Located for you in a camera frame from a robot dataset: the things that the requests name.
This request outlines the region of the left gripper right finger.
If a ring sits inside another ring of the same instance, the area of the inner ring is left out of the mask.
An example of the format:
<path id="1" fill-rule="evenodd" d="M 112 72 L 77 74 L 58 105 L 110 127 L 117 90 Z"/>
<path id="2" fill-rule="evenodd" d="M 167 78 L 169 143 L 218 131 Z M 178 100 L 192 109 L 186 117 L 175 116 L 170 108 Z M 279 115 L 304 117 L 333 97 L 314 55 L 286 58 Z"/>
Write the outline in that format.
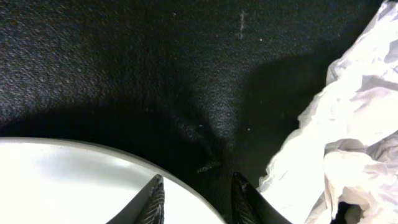
<path id="1" fill-rule="evenodd" d="M 232 176 L 231 209 L 234 224 L 291 224 L 239 172 Z"/>

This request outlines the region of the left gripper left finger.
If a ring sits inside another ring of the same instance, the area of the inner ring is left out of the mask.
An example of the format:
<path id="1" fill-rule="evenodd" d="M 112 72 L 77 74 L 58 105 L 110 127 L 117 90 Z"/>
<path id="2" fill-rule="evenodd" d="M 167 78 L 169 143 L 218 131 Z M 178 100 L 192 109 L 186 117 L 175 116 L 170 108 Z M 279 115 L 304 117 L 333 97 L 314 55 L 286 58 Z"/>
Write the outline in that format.
<path id="1" fill-rule="evenodd" d="M 164 180 L 157 174 L 107 224 L 163 224 L 164 203 Z"/>

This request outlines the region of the white round plate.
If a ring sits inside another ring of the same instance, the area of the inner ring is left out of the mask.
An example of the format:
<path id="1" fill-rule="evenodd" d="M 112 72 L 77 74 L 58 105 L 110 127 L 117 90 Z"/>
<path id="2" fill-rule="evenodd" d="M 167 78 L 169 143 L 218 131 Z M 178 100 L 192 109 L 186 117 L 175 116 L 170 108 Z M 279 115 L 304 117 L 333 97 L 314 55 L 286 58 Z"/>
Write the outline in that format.
<path id="1" fill-rule="evenodd" d="M 223 223 L 198 192 L 159 166 L 112 147 L 1 139 L 2 223 L 132 223 L 160 187 L 164 223 Z"/>

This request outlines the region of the large white napkin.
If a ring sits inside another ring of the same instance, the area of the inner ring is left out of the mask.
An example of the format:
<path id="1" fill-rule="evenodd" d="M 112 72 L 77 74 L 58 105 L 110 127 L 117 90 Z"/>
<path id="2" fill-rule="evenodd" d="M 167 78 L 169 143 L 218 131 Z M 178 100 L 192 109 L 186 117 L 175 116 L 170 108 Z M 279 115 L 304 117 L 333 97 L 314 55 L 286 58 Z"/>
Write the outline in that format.
<path id="1" fill-rule="evenodd" d="M 329 67 L 324 89 L 259 180 L 292 223 L 330 223 L 341 202 L 361 223 L 397 222 L 397 3 L 385 1 Z"/>

